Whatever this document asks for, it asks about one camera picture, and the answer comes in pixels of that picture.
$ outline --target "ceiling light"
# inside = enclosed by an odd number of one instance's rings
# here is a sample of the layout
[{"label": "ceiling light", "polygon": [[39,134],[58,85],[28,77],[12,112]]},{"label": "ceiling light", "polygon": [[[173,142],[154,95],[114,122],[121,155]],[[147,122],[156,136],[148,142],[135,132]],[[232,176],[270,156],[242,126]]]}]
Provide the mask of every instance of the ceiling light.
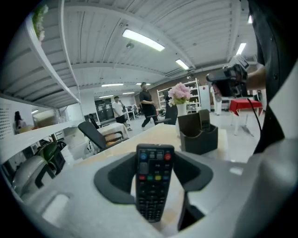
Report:
[{"label": "ceiling light", "polygon": [[178,64],[178,65],[180,65],[183,69],[185,69],[185,70],[188,70],[189,69],[189,67],[181,60],[181,59],[179,59],[179,60],[176,60],[176,63]]},{"label": "ceiling light", "polygon": [[102,96],[102,97],[99,97],[99,98],[100,98],[100,99],[103,99],[103,98],[110,98],[110,97],[113,97],[113,95]]},{"label": "ceiling light", "polygon": [[236,54],[241,54],[245,46],[246,46],[246,43],[241,43]]},{"label": "ceiling light", "polygon": [[251,16],[248,17],[248,23],[252,24],[252,17]]},{"label": "ceiling light", "polygon": [[143,36],[137,32],[133,32],[131,30],[128,30],[126,29],[123,34],[122,34],[123,37],[126,37],[126,38],[129,38],[129,39],[132,39],[132,40],[136,40],[136,41],[139,41],[145,45],[148,45],[158,51],[162,51],[164,49],[164,47],[160,44],[158,44],[157,42],[155,42],[154,40],[151,40],[149,39],[148,37],[146,36]]},{"label": "ceiling light", "polygon": [[103,84],[102,87],[109,87],[109,86],[122,86],[123,84]]}]

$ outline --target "desk organizer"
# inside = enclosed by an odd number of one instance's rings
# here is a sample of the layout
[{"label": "desk organizer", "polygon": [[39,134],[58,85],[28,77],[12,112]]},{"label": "desk organizer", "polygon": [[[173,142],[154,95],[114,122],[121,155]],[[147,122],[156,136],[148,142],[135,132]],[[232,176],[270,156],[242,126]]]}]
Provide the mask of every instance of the desk organizer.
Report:
[{"label": "desk organizer", "polygon": [[202,131],[199,113],[181,116],[178,122],[182,151],[201,155],[217,149],[218,127],[210,124],[208,131]]}]

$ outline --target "blue button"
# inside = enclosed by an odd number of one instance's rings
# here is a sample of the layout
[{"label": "blue button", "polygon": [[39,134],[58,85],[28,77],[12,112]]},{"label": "blue button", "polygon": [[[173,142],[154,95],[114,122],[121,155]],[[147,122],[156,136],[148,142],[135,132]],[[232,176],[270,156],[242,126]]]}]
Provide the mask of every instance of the blue button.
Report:
[{"label": "blue button", "polygon": [[142,153],[142,154],[140,155],[140,157],[141,157],[141,159],[145,160],[145,159],[147,159],[147,154]]}]

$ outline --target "black remote control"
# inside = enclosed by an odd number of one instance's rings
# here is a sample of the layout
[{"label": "black remote control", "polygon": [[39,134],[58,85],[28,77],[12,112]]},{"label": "black remote control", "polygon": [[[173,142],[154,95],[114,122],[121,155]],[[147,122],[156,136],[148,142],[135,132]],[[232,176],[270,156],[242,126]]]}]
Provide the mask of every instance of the black remote control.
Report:
[{"label": "black remote control", "polygon": [[158,222],[168,195],[174,147],[139,144],[136,156],[136,208],[149,222]]}]

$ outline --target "cable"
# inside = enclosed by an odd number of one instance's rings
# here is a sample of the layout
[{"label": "cable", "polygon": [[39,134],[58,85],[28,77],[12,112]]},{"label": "cable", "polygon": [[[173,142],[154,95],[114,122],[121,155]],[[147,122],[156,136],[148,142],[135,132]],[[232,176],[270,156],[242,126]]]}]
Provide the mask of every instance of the cable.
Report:
[{"label": "cable", "polygon": [[259,118],[257,117],[256,111],[255,111],[255,109],[253,108],[253,105],[252,105],[252,103],[251,103],[251,100],[250,100],[250,99],[247,99],[247,100],[250,102],[250,105],[251,105],[251,108],[252,108],[252,110],[253,110],[253,113],[255,114],[255,116],[256,116],[256,118],[257,118],[257,123],[258,123],[258,125],[259,125],[260,132],[262,132],[262,128],[261,128],[261,124],[260,124]]}]

